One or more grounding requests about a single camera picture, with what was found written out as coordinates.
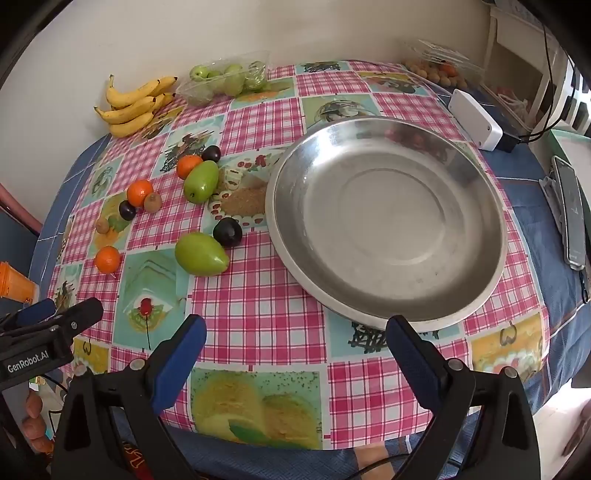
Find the person's left hand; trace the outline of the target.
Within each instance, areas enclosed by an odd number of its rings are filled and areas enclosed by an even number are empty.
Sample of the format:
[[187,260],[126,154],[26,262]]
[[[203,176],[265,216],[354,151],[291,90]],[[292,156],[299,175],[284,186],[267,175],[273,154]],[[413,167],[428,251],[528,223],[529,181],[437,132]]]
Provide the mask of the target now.
[[46,436],[46,423],[41,416],[42,408],[41,397],[35,391],[29,390],[25,402],[27,416],[22,422],[22,428],[24,436],[36,452],[51,455],[54,443]]

